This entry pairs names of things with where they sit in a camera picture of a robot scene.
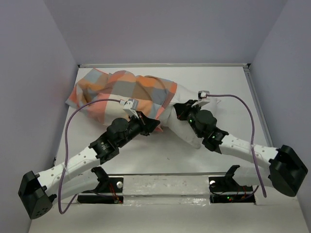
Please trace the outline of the white pillow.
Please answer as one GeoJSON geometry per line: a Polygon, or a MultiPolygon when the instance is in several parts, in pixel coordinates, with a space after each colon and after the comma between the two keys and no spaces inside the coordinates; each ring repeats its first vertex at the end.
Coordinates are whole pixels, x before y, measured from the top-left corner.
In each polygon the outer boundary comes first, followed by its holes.
{"type": "Polygon", "coordinates": [[[186,120],[181,121],[177,118],[174,108],[174,104],[186,103],[189,100],[198,100],[198,91],[191,91],[184,86],[177,84],[174,97],[168,107],[159,116],[160,126],[168,127],[184,142],[188,143],[195,149],[200,149],[202,144],[201,139],[196,136],[194,130],[186,120]]]}

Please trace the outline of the colourful checked pillowcase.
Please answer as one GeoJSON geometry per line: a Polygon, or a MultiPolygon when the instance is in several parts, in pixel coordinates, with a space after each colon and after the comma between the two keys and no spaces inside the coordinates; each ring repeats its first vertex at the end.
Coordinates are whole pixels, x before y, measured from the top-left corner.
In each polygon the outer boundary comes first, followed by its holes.
{"type": "Polygon", "coordinates": [[[166,79],[126,70],[105,73],[94,68],[75,84],[66,104],[74,109],[82,107],[87,117],[108,126],[118,117],[128,118],[120,102],[134,99],[138,101],[137,111],[160,121],[158,130],[172,130],[178,125],[173,107],[176,91],[177,83],[166,79]]]}

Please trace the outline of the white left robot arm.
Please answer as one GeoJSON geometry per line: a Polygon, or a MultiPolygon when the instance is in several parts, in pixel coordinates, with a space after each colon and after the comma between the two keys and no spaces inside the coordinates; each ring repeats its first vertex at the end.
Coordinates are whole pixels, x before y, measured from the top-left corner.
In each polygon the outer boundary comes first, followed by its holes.
{"type": "Polygon", "coordinates": [[[116,118],[98,139],[80,153],[65,162],[35,174],[33,171],[22,177],[18,196],[30,219],[46,214],[53,201],[61,197],[62,186],[89,169],[111,160],[137,135],[148,136],[160,124],[159,120],[140,113],[129,120],[116,118]]]}

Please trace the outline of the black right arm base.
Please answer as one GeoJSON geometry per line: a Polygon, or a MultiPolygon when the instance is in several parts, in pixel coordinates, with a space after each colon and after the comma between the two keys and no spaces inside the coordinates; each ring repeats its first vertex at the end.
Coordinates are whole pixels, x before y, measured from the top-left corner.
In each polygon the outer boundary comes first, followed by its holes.
{"type": "Polygon", "coordinates": [[[234,175],[238,168],[239,165],[233,165],[225,175],[208,178],[211,204],[256,203],[253,187],[241,186],[235,181],[234,175]]]}

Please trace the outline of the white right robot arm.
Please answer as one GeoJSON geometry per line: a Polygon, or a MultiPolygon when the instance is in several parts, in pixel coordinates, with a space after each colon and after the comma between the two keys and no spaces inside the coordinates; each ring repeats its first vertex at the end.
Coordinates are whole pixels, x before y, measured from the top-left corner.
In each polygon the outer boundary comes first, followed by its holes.
{"type": "Polygon", "coordinates": [[[251,177],[252,171],[244,170],[239,165],[230,168],[224,176],[224,185],[228,190],[235,190],[242,183],[254,184],[258,181],[262,187],[272,186],[285,196],[297,195],[308,169],[291,147],[265,147],[238,139],[219,129],[216,118],[210,111],[202,110],[196,100],[177,103],[174,109],[177,118],[187,121],[196,136],[203,140],[206,149],[254,163],[256,178],[251,177]]]}

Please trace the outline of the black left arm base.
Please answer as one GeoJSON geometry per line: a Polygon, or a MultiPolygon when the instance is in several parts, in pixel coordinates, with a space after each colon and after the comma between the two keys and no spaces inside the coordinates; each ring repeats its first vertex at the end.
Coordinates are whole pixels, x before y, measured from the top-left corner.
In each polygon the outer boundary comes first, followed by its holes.
{"type": "Polygon", "coordinates": [[[95,187],[80,193],[77,202],[80,204],[123,204],[123,176],[108,176],[101,167],[94,167],[90,175],[95,175],[95,187]]]}

